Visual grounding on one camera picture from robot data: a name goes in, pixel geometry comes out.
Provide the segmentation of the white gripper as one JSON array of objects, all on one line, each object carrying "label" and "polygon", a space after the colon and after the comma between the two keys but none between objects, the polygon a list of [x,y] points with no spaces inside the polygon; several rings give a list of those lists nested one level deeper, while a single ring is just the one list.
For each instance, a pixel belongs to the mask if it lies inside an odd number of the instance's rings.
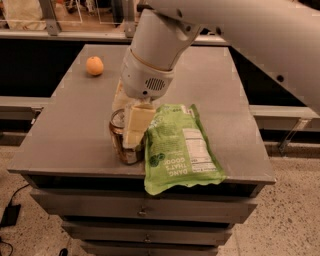
[{"label": "white gripper", "polygon": [[123,133],[125,148],[135,148],[140,144],[156,113],[152,103],[139,101],[128,103],[132,98],[155,100],[162,97],[167,92],[173,77],[173,70],[162,71],[150,67],[138,60],[130,48],[126,50],[120,71],[121,81],[118,82],[112,103],[113,111],[125,108]]}]

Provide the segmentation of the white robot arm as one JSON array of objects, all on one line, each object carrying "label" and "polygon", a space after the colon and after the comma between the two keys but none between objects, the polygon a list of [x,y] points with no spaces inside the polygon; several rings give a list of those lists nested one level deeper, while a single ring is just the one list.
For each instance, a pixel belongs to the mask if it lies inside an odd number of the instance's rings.
[{"label": "white robot arm", "polygon": [[208,29],[320,112],[320,0],[148,0],[112,109],[162,97],[181,54]]}]

